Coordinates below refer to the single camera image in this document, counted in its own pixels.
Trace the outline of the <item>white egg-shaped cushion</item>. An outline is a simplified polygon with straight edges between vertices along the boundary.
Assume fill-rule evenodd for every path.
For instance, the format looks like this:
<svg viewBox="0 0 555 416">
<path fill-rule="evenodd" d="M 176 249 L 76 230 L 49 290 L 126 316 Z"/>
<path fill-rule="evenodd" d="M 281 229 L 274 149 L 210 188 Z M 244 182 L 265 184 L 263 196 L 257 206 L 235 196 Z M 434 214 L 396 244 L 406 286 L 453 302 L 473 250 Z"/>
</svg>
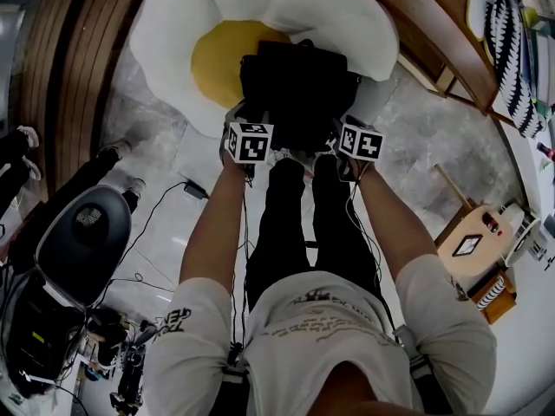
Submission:
<svg viewBox="0 0 555 416">
<path fill-rule="evenodd" d="M 226 110 L 191 74 L 195 43 L 222 21 L 259 21 L 293 40 L 345 55 L 349 70 L 386 81 L 399 54 L 388 12 L 376 0 L 144 0 L 129 48 L 153 95 L 218 139 Z"/>
</svg>

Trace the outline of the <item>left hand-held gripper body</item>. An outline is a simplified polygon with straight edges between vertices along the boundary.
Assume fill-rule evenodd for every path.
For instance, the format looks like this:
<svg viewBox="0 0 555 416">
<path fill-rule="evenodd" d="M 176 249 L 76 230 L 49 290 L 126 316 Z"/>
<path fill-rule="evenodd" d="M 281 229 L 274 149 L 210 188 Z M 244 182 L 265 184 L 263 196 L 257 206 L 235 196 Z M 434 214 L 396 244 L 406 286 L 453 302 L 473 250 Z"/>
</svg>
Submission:
<svg viewBox="0 0 555 416">
<path fill-rule="evenodd" d="M 247 120 L 245 103 L 240 102 L 225 115 L 222 133 L 222 155 L 227 153 L 246 177 L 255 175 L 255 165 L 268 160 L 274 126 L 267 122 Z"/>
</svg>

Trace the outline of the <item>person's white printed t-shirt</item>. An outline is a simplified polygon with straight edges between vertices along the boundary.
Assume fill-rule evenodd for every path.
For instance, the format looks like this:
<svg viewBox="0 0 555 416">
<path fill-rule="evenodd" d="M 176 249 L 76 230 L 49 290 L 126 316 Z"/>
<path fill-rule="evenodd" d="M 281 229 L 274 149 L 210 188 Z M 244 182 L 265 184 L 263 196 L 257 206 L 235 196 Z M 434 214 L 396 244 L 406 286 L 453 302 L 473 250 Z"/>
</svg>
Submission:
<svg viewBox="0 0 555 416">
<path fill-rule="evenodd" d="M 408 263 L 395 287 L 418 351 L 466 411 L 482 411 L 496 371 L 496 339 L 483 315 L 434 255 Z M 229 293 L 211 279 L 176 289 L 147 351 L 150 416 L 208 416 L 230 350 L 231 312 Z M 274 283 L 249 314 L 245 342 L 248 416 L 305 416 L 343 362 L 365 374 L 377 399 L 422 407 L 381 302 L 340 276 L 311 271 Z"/>
</svg>

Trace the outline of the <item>black and white striped blanket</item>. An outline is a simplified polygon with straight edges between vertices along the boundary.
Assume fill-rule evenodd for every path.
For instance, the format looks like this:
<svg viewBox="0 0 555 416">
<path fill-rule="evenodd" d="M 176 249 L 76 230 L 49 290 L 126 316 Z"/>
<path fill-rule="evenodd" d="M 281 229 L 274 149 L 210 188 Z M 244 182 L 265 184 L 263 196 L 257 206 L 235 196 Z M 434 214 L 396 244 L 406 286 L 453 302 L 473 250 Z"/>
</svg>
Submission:
<svg viewBox="0 0 555 416">
<path fill-rule="evenodd" d="M 486 45 L 509 118 L 521 136 L 533 139 L 545 131 L 547 121 L 538 113 L 523 69 L 523 9 L 522 0 L 467 0 L 466 23 Z"/>
</svg>

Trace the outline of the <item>black equipment cart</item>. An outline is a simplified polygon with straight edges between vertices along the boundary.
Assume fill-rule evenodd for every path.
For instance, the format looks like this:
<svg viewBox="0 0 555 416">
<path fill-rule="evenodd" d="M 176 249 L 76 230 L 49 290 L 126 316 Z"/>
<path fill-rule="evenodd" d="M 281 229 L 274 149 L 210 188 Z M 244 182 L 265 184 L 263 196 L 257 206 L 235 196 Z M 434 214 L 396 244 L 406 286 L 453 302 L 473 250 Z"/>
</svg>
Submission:
<svg viewBox="0 0 555 416">
<path fill-rule="evenodd" d="M 46 285 L 34 271 L 9 294 L 13 313 L 8 334 L 0 342 L 10 381 L 25 399 L 44 395 L 55 385 L 85 322 L 82 311 L 59 303 Z"/>
</svg>

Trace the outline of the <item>round wooden side table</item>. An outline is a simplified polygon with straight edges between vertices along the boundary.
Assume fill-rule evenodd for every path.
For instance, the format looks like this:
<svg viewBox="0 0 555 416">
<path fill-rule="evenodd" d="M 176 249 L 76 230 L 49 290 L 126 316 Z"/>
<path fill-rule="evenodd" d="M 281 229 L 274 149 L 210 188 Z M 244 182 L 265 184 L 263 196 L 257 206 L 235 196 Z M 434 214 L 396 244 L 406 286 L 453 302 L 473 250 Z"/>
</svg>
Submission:
<svg viewBox="0 0 555 416">
<path fill-rule="evenodd" d="M 489 212 L 499 223 L 497 233 L 490 232 L 482 223 L 482 215 Z M 452 257 L 460 241 L 466 235 L 482 235 L 483 238 L 471 255 Z M 491 205 L 478 205 L 472 210 L 462 206 L 445 229 L 435 239 L 441 261 L 447 270 L 457 276 L 477 276 L 488 270 L 509 249 L 513 229 Z"/>
</svg>

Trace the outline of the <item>pale magazine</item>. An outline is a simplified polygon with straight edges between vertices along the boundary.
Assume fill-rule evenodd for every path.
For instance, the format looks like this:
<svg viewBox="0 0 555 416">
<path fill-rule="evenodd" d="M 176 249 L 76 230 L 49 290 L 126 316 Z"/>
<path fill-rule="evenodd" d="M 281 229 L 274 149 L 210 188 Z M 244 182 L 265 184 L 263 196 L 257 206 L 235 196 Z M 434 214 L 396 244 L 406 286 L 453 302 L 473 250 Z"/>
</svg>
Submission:
<svg viewBox="0 0 555 416">
<path fill-rule="evenodd" d="M 541 17 L 531 28 L 534 43 L 537 99 L 555 105 L 555 18 Z"/>
</svg>

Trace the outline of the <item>person's left forearm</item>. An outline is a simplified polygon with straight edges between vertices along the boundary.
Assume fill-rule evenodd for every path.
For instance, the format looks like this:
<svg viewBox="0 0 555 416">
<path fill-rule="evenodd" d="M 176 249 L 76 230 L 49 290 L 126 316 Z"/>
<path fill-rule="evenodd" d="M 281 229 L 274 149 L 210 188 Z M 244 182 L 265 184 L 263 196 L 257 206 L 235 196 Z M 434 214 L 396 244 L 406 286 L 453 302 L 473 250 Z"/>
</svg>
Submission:
<svg viewBox="0 0 555 416">
<path fill-rule="evenodd" d="M 245 172 L 229 153 L 223 157 L 222 172 L 185 249 L 179 281 L 208 278 L 232 293 Z"/>
</svg>

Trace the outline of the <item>black backpack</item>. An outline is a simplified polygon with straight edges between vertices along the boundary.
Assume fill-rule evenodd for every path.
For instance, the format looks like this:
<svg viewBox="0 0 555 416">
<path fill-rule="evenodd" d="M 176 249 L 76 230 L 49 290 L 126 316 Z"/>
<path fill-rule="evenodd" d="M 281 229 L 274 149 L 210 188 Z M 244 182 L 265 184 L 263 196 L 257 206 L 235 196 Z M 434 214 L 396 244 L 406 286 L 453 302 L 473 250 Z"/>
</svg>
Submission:
<svg viewBox="0 0 555 416">
<path fill-rule="evenodd" d="M 320 153 L 338 137 L 362 77 L 344 55 L 298 44 L 261 41 L 241 60 L 243 105 L 238 117 L 273 126 L 271 148 Z"/>
</svg>

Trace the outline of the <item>low wooden bench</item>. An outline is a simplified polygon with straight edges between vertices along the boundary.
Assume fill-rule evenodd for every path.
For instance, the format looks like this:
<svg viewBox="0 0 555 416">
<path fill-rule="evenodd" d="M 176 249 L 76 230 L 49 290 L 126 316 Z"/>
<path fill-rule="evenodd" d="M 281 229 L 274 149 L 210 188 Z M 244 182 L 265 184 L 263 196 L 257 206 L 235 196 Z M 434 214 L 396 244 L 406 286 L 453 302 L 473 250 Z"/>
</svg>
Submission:
<svg viewBox="0 0 555 416">
<path fill-rule="evenodd" d="M 467 26 L 467 0 L 376 1 L 393 19 L 402 63 L 428 92 L 513 122 L 494 111 L 499 85 L 485 47 Z"/>
</svg>

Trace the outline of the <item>wooden crate with striped cushion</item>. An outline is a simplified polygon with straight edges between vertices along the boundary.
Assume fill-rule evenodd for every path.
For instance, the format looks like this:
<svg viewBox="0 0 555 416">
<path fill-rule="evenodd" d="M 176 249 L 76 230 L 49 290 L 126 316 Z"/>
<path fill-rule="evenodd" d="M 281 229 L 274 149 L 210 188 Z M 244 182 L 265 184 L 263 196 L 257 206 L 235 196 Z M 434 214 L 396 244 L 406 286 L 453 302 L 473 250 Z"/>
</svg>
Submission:
<svg viewBox="0 0 555 416">
<path fill-rule="evenodd" d="M 490 325 L 516 306 L 516 289 L 503 270 L 499 270 L 473 296 L 470 296 L 480 313 Z"/>
</svg>

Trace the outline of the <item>black framed picture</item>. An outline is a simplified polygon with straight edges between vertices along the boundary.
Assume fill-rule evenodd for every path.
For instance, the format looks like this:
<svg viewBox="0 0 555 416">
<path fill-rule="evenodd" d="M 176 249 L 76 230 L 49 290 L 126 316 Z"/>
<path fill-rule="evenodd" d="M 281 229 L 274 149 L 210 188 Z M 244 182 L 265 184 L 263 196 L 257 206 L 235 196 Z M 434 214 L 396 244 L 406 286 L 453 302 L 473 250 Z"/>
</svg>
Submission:
<svg viewBox="0 0 555 416">
<path fill-rule="evenodd" d="M 480 243 L 480 240 L 482 238 L 483 238 L 482 235 L 464 236 L 463 239 L 460 241 L 459 245 L 457 246 L 457 248 L 455 249 L 454 253 L 452 254 L 452 257 L 464 257 L 464 256 L 471 255 L 476 249 L 476 247 L 478 246 L 478 244 Z"/>
</svg>

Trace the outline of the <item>person's black trousers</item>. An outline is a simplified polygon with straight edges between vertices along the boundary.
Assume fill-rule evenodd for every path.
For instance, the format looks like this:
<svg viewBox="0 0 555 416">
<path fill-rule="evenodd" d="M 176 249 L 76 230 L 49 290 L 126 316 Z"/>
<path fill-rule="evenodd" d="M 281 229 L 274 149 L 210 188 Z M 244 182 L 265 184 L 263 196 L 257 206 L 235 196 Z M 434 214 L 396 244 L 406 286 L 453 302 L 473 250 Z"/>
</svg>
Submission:
<svg viewBox="0 0 555 416">
<path fill-rule="evenodd" d="M 270 170 L 258 241 L 246 265 L 249 310 L 274 283 L 313 270 L 338 275 L 381 299 L 375 258 L 357 228 L 350 185 L 339 179 L 335 156 L 317 157 L 314 169 L 313 230 L 318 246 L 314 266 L 307 258 L 301 224 L 304 189 L 304 167 L 294 159 L 281 159 Z"/>
</svg>

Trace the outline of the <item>wooden slatted platform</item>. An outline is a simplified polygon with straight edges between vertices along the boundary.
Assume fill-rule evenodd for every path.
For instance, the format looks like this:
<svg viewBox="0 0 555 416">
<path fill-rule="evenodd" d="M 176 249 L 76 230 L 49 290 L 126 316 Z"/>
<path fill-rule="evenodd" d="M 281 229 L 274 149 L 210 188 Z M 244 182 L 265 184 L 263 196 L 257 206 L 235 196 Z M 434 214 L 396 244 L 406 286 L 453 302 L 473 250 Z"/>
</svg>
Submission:
<svg viewBox="0 0 555 416">
<path fill-rule="evenodd" d="M 36 129 L 47 201 L 100 147 L 114 71 L 143 0 L 40 0 L 25 51 L 19 118 Z"/>
</svg>

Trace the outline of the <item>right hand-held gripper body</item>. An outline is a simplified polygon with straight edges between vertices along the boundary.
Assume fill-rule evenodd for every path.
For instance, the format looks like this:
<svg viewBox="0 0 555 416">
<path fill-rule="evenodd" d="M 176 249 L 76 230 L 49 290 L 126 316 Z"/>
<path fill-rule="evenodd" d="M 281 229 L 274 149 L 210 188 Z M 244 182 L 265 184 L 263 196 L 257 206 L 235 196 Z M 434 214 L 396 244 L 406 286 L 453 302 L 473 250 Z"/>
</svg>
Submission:
<svg viewBox="0 0 555 416">
<path fill-rule="evenodd" d="M 335 141 L 332 149 L 338 159 L 339 179 L 355 182 L 365 164 L 376 162 L 382 150 L 384 135 L 351 115 L 333 120 Z"/>
</svg>

